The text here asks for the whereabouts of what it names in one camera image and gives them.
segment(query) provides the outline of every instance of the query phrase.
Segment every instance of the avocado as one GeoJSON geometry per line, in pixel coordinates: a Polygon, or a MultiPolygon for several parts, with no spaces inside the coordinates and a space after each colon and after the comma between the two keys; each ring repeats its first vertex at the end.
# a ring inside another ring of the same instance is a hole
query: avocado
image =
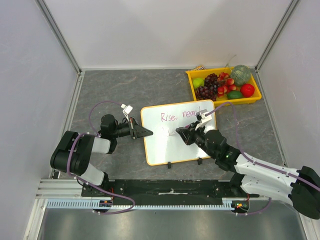
{"type": "Polygon", "coordinates": [[[244,97],[239,91],[231,91],[226,96],[228,99],[242,99],[244,97]]]}

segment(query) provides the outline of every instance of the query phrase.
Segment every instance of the yellow tray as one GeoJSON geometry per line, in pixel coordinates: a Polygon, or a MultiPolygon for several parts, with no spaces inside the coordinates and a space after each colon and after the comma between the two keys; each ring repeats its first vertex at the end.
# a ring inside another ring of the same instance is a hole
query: yellow tray
{"type": "MultiPolygon", "coordinates": [[[[195,79],[195,78],[204,79],[209,74],[216,74],[217,76],[219,76],[221,72],[231,74],[231,69],[233,69],[233,67],[222,67],[222,68],[213,68],[213,69],[205,69],[205,70],[187,71],[186,74],[188,75],[188,78],[189,78],[193,100],[197,101],[194,86],[192,84],[192,79],[195,79]]],[[[254,86],[254,94],[251,97],[244,97],[244,98],[229,100],[227,98],[227,95],[224,94],[224,96],[216,98],[216,101],[214,102],[214,106],[217,107],[227,101],[236,105],[236,104],[252,104],[257,100],[260,100],[262,98],[262,95],[260,93],[260,90],[252,74],[251,74],[250,80],[248,81],[248,84],[251,84],[252,86],[254,86]]]]}

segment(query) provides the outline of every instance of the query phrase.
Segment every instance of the green fruit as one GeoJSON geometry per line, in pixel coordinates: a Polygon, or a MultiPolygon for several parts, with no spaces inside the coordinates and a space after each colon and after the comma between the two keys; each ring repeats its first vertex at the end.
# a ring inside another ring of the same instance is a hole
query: green fruit
{"type": "Polygon", "coordinates": [[[192,85],[194,89],[197,89],[200,86],[204,86],[205,85],[205,79],[201,78],[201,77],[197,77],[192,79],[192,85]]]}
{"type": "Polygon", "coordinates": [[[237,65],[232,69],[230,78],[234,79],[234,84],[236,86],[242,86],[246,84],[251,78],[251,71],[245,65],[237,65]]]}
{"type": "Polygon", "coordinates": [[[242,99],[244,97],[239,91],[231,91],[226,96],[228,99],[242,99]]]}

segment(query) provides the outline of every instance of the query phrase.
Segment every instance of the whiteboard stand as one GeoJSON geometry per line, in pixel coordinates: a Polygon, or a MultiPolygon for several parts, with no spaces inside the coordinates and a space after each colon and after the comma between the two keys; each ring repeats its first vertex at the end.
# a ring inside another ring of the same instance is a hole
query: whiteboard stand
{"type": "MultiPolygon", "coordinates": [[[[170,169],[173,163],[197,160],[198,165],[209,156],[196,144],[186,145],[176,128],[197,121],[196,114],[201,110],[215,109],[211,100],[190,101],[159,106],[147,106],[141,110],[142,126],[153,132],[144,137],[146,161],[150,166],[166,164],[170,169]]],[[[205,132],[217,129],[214,114],[205,126],[205,132]]]]}

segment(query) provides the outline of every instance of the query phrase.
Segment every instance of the red handwriting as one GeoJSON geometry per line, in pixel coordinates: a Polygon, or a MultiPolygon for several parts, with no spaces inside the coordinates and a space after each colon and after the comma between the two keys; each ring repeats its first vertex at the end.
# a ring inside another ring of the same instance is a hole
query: red handwriting
{"type": "MultiPolygon", "coordinates": [[[[197,110],[194,111],[184,111],[182,112],[183,118],[189,118],[191,116],[195,116],[197,112],[200,112],[200,106],[198,106],[197,110]]],[[[161,122],[167,122],[167,121],[176,121],[178,120],[178,117],[173,114],[167,114],[167,113],[161,113],[161,122]]]]}

